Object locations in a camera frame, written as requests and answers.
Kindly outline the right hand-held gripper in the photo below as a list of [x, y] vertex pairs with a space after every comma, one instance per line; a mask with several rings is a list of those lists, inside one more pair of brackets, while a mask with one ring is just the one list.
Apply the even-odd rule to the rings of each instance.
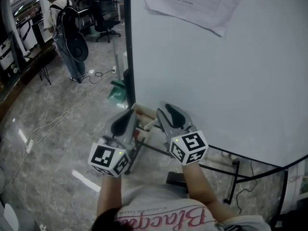
[[[159, 125], [171, 137], [168, 152], [183, 166], [203, 159], [209, 145], [201, 130], [193, 126], [189, 114], [179, 107], [163, 103], [156, 111]], [[178, 129], [186, 129], [178, 135]]]

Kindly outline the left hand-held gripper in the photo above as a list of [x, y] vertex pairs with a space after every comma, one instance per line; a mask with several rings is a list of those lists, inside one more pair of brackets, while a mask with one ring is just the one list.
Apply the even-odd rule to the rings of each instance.
[[136, 121], [137, 115], [133, 109], [109, 119], [103, 129], [104, 136], [92, 144], [88, 164], [101, 174], [120, 177], [130, 162]]

